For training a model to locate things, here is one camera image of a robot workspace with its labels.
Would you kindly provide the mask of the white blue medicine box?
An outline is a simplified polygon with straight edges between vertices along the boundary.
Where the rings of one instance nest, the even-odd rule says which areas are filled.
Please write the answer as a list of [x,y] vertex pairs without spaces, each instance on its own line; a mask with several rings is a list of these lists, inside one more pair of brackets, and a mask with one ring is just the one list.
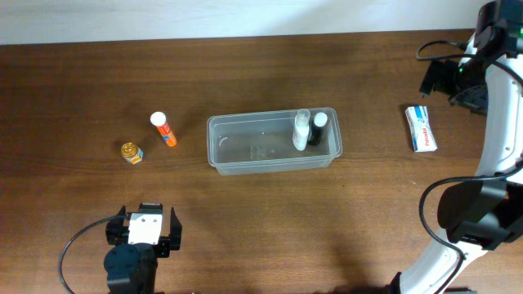
[[405,110],[409,130],[415,153],[433,152],[437,150],[437,143],[432,134],[427,107],[421,105],[410,106]]

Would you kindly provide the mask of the dark bottle white cap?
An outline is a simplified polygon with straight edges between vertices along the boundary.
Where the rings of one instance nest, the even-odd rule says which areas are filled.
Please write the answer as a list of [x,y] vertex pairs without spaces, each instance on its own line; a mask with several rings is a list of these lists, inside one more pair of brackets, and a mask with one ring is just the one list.
[[325,112],[318,112],[312,119],[310,124],[310,134],[307,143],[309,145],[318,145],[323,136],[324,128],[327,125],[329,118]]

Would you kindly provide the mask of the white spray bottle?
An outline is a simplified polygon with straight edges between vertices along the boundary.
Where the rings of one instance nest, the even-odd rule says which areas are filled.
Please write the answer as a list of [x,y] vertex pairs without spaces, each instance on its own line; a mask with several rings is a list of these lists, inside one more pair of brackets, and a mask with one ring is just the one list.
[[308,109],[299,109],[293,125],[293,145],[298,151],[306,148],[310,134],[311,113]]

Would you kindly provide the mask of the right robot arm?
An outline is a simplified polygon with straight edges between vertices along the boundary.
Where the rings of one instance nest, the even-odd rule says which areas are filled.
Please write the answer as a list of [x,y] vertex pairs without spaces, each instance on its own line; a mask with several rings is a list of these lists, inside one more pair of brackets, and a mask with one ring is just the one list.
[[475,259],[522,235],[522,2],[483,5],[461,53],[422,56],[429,62],[419,91],[487,117],[474,176],[429,185],[418,213],[431,242],[396,274],[386,293],[443,293]]

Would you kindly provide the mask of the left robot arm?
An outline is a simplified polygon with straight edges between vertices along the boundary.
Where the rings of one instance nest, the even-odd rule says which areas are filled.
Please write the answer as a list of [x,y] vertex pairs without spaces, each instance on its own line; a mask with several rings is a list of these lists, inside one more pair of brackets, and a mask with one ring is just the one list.
[[158,259],[181,247],[182,225],[170,211],[169,234],[161,235],[163,205],[141,203],[137,212],[122,207],[106,228],[104,268],[111,293],[154,294]]

